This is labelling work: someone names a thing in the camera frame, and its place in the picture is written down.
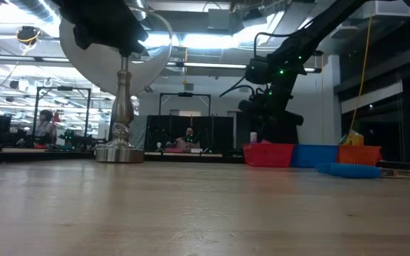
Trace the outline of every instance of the blue object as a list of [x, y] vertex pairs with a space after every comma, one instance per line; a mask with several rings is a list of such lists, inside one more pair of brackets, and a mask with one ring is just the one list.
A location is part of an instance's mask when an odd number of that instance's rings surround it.
[[319, 164], [317, 171], [342, 178], [380, 178], [381, 171], [375, 166], [354, 164]]
[[338, 146], [296, 145], [290, 166], [314, 168], [318, 164], [336, 163], [338, 150]]

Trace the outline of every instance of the orange basket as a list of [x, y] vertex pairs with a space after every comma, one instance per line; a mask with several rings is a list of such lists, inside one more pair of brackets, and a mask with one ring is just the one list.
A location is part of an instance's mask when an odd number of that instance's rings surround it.
[[338, 163], [376, 166], [381, 160], [380, 146], [340, 146]]

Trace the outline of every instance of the wooden table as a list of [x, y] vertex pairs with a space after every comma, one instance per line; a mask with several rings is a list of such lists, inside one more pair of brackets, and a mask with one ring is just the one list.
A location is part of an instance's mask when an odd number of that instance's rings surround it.
[[410, 180], [238, 164], [0, 165], [0, 255], [410, 255]]

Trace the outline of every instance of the silver lamp stand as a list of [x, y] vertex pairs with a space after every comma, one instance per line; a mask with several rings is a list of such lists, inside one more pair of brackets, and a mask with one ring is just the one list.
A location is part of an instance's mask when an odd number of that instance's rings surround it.
[[95, 150], [96, 160], [99, 162], [114, 163], [141, 163], [144, 152], [136, 149], [129, 143], [129, 123], [134, 119], [134, 108], [130, 95], [131, 73], [129, 72], [129, 59], [121, 58], [121, 70], [118, 76], [118, 92], [112, 107], [113, 140]]

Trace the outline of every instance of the black cable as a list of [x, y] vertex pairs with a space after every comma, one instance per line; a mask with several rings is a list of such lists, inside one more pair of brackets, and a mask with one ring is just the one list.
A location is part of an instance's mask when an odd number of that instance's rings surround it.
[[235, 83], [235, 85], [232, 85], [229, 89], [227, 89], [225, 92], [221, 93], [221, 95], [219, 95], [219, 97], [223, 97], [225, 94], [227, 94], [227, 92], [232, 91], [232, 89], [237, 86], [241, 81], [243, 81], [243, 79], [245, 79], [245, 76], [243, 76], [238, 82]]
[[204, 5], [203, 9], [202, 9], [202, 12], [205, 11], [205, 7], [206, 7], [208, 4], [210, 4], [210, 3], [216, 4], [216, 5], [218, 6], [218, 8], [219, 8], [220, 10], [222, 10], [221, 6], [220, 6], [218, 3], [216, 3], [215, 1], [207, 1], [207, 2], [205, 3], [205, 5]]
[[252, 94], [252, 96], [254, 96], [256, 93], [254, 92], [254, 88], [252, 88], [251, 86], [249, 86], [249, 85], [239, 85], [239, 86], [235, 86], [234, 88], [231, 88], [231, 89], [229, 89], [229, 90], [227, 90], [227, 91], [225, 91], [223, 94], [221, 94], [220, 96], [223, 96], [223, 95], [225, 95], [225, 94], [227, 94], [227, 93], [229, 93], [229, 92], [231, 92], [231, 91], [233, 91], [233, 90], [237, 90], [237, 89], [240, 89], [240, 88], [249, 88], [249, 89], [251, 89], [251, 94]]
[[293, 33], [290, 33], [290, 34], [272, 34], [272, 33], [266, 33], [266, 32], [259, 32], [259, 33], [257, 33], [256, 36], [254, 37], [254, 57], [255, 57], [256, 54], [257, 54], [257, 37], [259, 37], [260, 35], [262, 35], [262, 36], [272, 36], [272, 37], [276, 37], [276, 38], [282, 38], [282, 37], [291, 36], [291, 35], [293, 35], [293, 34], [295, 34], [295, 33], [297, 33], [297, 32], [298, 32], [298, 31], [293, 32]]
[[272, 33], [266, 33], [266, 32], [260, 32], [256, 34], [256, 37], [254, 37], [254, 57], [256, 56], [257, 53], [257, 37], [259, 35], [263, 35], [263, 36], [272, 36], [272, 37], [276, 37], [276, 38], [282, 38], [282, 37], [288, 37], [291, 35], [294, 35], [295, 33], [298, 33], [299, 31], [302, 31], [303, 29], [307, 28], [309, 25], [311, 25], [312, 22], [314, 22], [317, 18], [321, 17], [321, 15], [323, 15], [323, 12], [318, 14], [316, 17], [310, 19], [310, 21], [308, 21], [301, 29], [298, 29], [295, 32], [292, 32], [290, 34], [272, 34]]
[[264, 92], [265, 92], [264, 90], [262, 90], [262, 89], [260, 89], [259, 87], [257, 87], [257, 89], [256, 89], [256, 93], [257, 93], [258, 91], [261, 91], [262, 93], [264, 93]]

